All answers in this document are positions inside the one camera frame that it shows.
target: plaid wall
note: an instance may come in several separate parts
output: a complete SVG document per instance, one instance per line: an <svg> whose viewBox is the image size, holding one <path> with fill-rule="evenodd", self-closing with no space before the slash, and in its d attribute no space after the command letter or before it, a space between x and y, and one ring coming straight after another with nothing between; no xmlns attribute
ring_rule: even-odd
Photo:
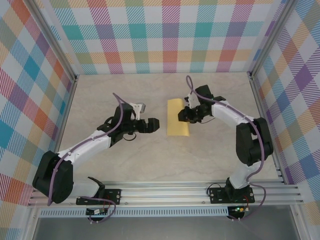
<svg viewBox="0 0 320 240"><path fill-rule="evenodd" d="M41 1L61 39L48 0ZM59 40L61 47L84 74L246 72L269 10L280 1L49 0L76 60Z"/></svg>
<svg viewBox="0 0 320 240"><path fill-rule="evenodd" d="M257 78L286 175L320 239L320 0L298 2Z"/></svg>
<svg viewBox="0 0 320 240"><path fill-rule="evenodd" d="M277 22L278 18L280 17L280 15L281 15L281 13L282 13L287 1L288 0L281 0L281 3L278 6L278 9L276 10L276 12L274 14L274 16L272 18L272 21L271 21L267 31L265 32L265 34L263 36L263 39L262 39L262 41L261 41L261 43L259 45L259 48L258 48L258 50L256 51L256 53L254 55L253 61L252 61L251 65L250 65L250 67L249 67L248 72L251 72L252 69L254 68L254 66L255 66L255 64L257 62L257 59L258 59L262 49L264 49L264 47L266 45L266 42L267 42L267 40L268 40L268 38L270 36L270 33L274 29L274 27L276 25L276 22Z"/></svg>
<svg viewBox="0 0 320 240"><path fill-rule="evenodd" d="M22 232L44 152L53 150L72 81L22 0L0 0L0 239Z"/></svg>

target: cable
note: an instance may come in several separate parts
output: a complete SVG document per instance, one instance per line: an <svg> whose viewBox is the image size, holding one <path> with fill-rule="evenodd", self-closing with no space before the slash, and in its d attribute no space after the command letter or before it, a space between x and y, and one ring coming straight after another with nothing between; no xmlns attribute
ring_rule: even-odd
<svg viewBox="0 0 320 240"><path fill-rule="evenodd" d="M133 134L134 134L134 137L132 139L126 139L124 136L122 138L128 142L131 142L137 138L137 134L135 134L135 133L133 133Z"/></svg>
<svg viewBox="0 0 320 240"><path fill-rule="evenodd" d="M60 164L63 162L63 160L69 155L69 153L73 153L77 148L81 147L82 145L90 142L90 141L94 141L98 138L102 138L110 133L112 133L114 130L116 130L119 125L121 124L121 121L122 121L122 118L124 116L124 109L123 109L123 106L121 104L121 101L124 102L124 100L122 100L117 94L113 93L113 95L115 96L115 99L118 101L119 103L119 106L120 106L120 118L119 118L119 121L118 123L112 128L110 129L109 131L101 134L101 135L98 135L98 136L95 136L93 138L87 138L86 140L78 143L77 145L75 145L70 151L68 151L65 155L63 155L60 160L57 162L57 164L55 165L54 169L53 169L53 173L52 173L52 176L51 176L51 181L50 181L50 187L49 187L49 196L48 196L48 203L47 205L50 206L52 204L52 195L53 195L53 188L54 188L54 182L55 182L55 177L56 177L56 174L57 174L57 171L58 171L58 168L60 166Z"/></svg>
<svg viewBox="0 0 320 240"><path fill-rule="evenodd" d="M212 120L214 120L215 119L215 117L214 118L212 118L212 119L210 119L209 121L205 121L205 122L200 122L201 124L206 124L206 123L208 123L208 122L211 122Z"/></svg>
<svg viewBox="0 0 320 240"><path fill-rule="evenodd" d="M104 198L95 198L95 197L88 197L88 196L82 196L81 198L88 199L88 200L104 201L104 202L110 203L110 204L112 204L114 206L114 209L112 210L112 212L108 216L105 216L104 218L102 218L100 221L93 221L91 219L91 215L90 215L89 216L90 224L103 223L104 221L108 220L116 212L117 205L115 204L114 201L111 201L111 200L108 200L108 199L104 199Z"/></svg>
<svg viewBox="0 0 320 240"><path fill-rule="evenodd" d="M217 184L217 185L219 185L220 188L222 188L219 183L216 183L216 182L212 183L212 184L211 184L210 186L208 186L208 188L206 189L206 194L207 194L209 197L210 197L210 195L209 195L209 188L210 188L212 185L214 185L214 184Z"/></svg>
<svg viewBox="0 0 320 240"><path fill-rule="evenodd" d="M102 207L102 210L103 210L103 211L105 211L105 205L106 205L106 202L104 201L104 202L103 202L103 207Z"/></svg>
<svg viewBox="0 0 320 240"><path fill-rule="evenodd" d="M236 114L238 114L241 118L247 120L248 123L253 127L253 129L254 129L254 131L255 131L255 133L256 133L257 139L258 139L258 141L259 141L260 149L261 149L261 164L260 164L260 167L259 167L256 171L254 171L254 172L252 172L251 174L249 174L249 176L246 178L246 181L249 182L249 179L250 179L253 175L255 175L255 174L257 174L257 173L259 173L259 172L261 171L261 169L262 169L263 166L264 166L264 161L265 161L265 149L264 149L264 144L263 144L263 142L262 142L261 135L260 135L260 133L259 133L256 125L255 125L246 115L244 115L242 112L238 111L238 110L235 109L234 107L232 107L232 106L230 106L230 105L228 105L228 104L225 104L225 103L223 103L223 102L220 102L220 101L217 101L217 100L214 100L214 99L210 99L210 98L207 98L207 97L204 97L204 96L201 96L200 94L198 94L198 93L194 90L194 88L193 88L194 84L193 84L192 79L191 79L191 77L190 77L189 75L187 75L187 76L185 77L185 80L186 80L186 84L187 84L188 87L191 89L191 92L194 93L195 95L197 95L198 98L201 98L201 99L203 99L203 100L207 100L207 101L213 102L213 103L215 103L215 104L224 106L224 107L226 107L226 108L234 111L234 112L235 112ZM266 196L267 196L267 191L266 191L266 189L265 189L263 186L257 185L257 184L254 184L254 183L250 183L250 184L251 184L252 186L254 186L254 187L261 188L261 189L263 190L263 198L262 198L262 201L260 202L257 210L255 210L255 211L254 211L253 213L251 213L250 215L243 217L243 218L242 218L243 220L249 218L249 217L252 216L254 213L256 213L256 212L258 211L258 209L264 204L264 202L265 202L265 200L266 200Z"/></svg>
<svg viewBox="0 0 320 240"><path fill-rule="evenodd" d="M243 197L245 198L245 200L246 200L246 207L249 207L249 199L247 198L247 196L246 195L243 195Z"/></svg>

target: beige table surface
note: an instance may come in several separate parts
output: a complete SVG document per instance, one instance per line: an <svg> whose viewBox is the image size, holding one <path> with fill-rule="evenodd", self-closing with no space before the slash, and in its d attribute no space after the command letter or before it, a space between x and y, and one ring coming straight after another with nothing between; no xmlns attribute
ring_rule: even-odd
<svg viewBox="0 0 320 240"><path fill-rule="evenodd" d="M219 119L190 124L190 136L167 136L167 100L190 92L185 73L82 75L78 81L60 150L92 134L114 115L117 93L127 102L146 104L141 118L158 118L160 129L121 140L75 170L75 177L100 181L225 180L240 162L236 133ZM259 117L247 74L191 73L195 87L208 84L214 96L252 117ZM254 179L278 178L272 157Z"/></svg>

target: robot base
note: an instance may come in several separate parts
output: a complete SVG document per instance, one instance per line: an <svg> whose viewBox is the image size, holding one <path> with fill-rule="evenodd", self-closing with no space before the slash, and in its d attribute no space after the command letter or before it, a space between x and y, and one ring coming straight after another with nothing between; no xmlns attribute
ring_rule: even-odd
<svg viewBox="0 0 320 240"><path fill-rule="evenodd" d="M116 205L120 204L121 189L105 189L103 197L101 199L108 199L113 201ZM76 205L103 205L104 201L90 200L86 198L79 197L75 201Z"/></svg>
<svg viewBox="0 0 320 240"><path fill-rule="evenodd" d="M254 192L251 187L248 187L248 191L243 193L242 197L232 201L224 187L210 187L209 196L211 204L253 204L255 202Z"/></svg>

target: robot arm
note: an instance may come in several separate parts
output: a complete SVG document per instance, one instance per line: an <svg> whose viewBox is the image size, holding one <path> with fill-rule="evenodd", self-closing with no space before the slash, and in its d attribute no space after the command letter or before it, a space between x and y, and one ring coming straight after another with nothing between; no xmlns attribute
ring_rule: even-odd
<svg viewBox="0 0 320 240"><path fill-rule="evenodd" d="M197 122L201 123L206 116L212 116L224 121L236 131L235 148L240 163L235 172L228 177L225 185L225 192L229 200L234 202L248 193L248 176L256 172L261 164L259 141L258 139L253 139L253 135L256 135L256 132L245 118L240 117L236 112L226 107L229 103L225 98L221 96L214 97L208 85L200 86L196 88L195 91L197 94L221 102L223 105L199 98L192 92L185 98L188 106L179 112L179 121L195 124ZM273 153L273 145L267 121L262 117L257 119L251 116L246 117L257 127L262 138L264 155L265 158L267 158Z"/></svg>
<svg viewBox="0 0 320 240"><path fill-rule="evenodd" d="M112 147L123 139L125 134L153 133L158 130L160 127L158 119L149 118L148 123L144 119L140 119L140 114L144 112L145 107L143 103L122 103L122 120L114 131L108 133L120 120L121 109L119 106L116 108L114 116L109 117L104 124L80 143L57 153L47 151L41 158L32 186L48 197L54 168L66 155L54 177L52 201L59 204L68 197L102 198L105 186L92 177L74 182L74 169L77 169L95 154Z"/></svg>

